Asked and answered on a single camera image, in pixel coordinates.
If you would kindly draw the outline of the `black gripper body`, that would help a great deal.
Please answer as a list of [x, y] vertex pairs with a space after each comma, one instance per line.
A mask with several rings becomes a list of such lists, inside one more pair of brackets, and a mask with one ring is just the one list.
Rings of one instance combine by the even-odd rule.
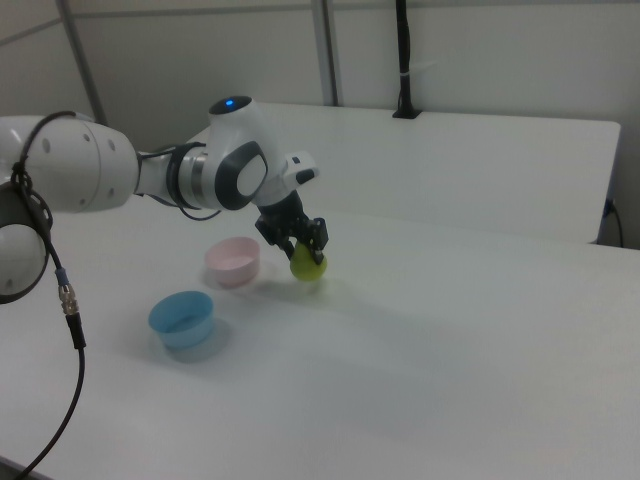
[[290, 193], [275, 204], [259, 206], [258, 210], [260, 216], [255, 226], [269, 245], [292, 249], [291, 239], [310, 245], [309, 217], [304, 213], [298, 193]]

